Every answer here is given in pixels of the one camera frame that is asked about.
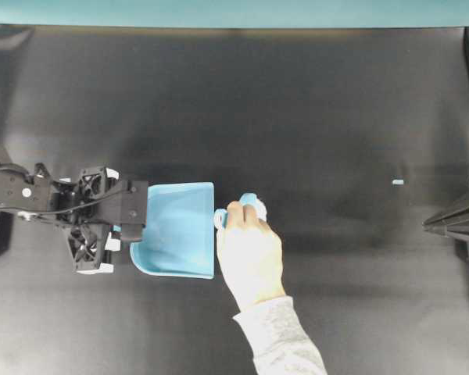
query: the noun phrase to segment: blue dustpan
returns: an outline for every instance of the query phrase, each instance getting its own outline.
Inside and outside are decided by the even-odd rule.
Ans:
[[[141,242],[131,244],[140,271],[159,276],[213,278],[213,184],[148,188],[148,218]]]

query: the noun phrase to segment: black table surface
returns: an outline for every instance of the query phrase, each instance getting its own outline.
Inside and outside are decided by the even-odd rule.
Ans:
[[[0,27],[0,144],[56,177],[246,191],[330,374],[469,374],[469,265],[421,223],[469,188],[462,29]],[[393,179],[404,179],[393,186]],[[0,255],[0,374],[251,374],[213,280],[128,252],[73,273],[60,232],[15,221]]]

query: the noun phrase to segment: hand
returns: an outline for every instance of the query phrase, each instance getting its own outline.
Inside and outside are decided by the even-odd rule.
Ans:
[[[240,311],[285,295],[281,240],[251,205],[232,202],[217,231],[217,258]]]

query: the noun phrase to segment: white clip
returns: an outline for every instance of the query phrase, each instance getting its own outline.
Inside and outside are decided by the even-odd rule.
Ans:
[[[26,221],[31,221],[31,218],[32,217],[35,217],[36,214],[34,213],[31,213],[31,212],[26,212],[26,211],[19,211],[17,213],[17,216],[20,218],[20,219],[24,219]]]
[[[96,275],[97,273],[113,273],[113,271],[114,271],[113,264],[101,263],[101,266],[99,266],[98,270],[83,270],[83,271],[77,271],[77,272],[81,273],[82,275]]]
[[[120,251],[120,240],[113,238],[111,236],[111,232],[108,233],[108,239],[106,240],[105,250],[109,250],[111,252],[119,252]]]
[[[117,180],[120,178],[120,174],[111,168],[106,168],[106,174],[109,178],[116,178]]]

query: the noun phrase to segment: gray sleeve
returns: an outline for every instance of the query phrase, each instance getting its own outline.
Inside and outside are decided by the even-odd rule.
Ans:
[[[326,375],[320,352],[295,314],[292,297],[262,302],[233,319],[249,340],[259,375]]]

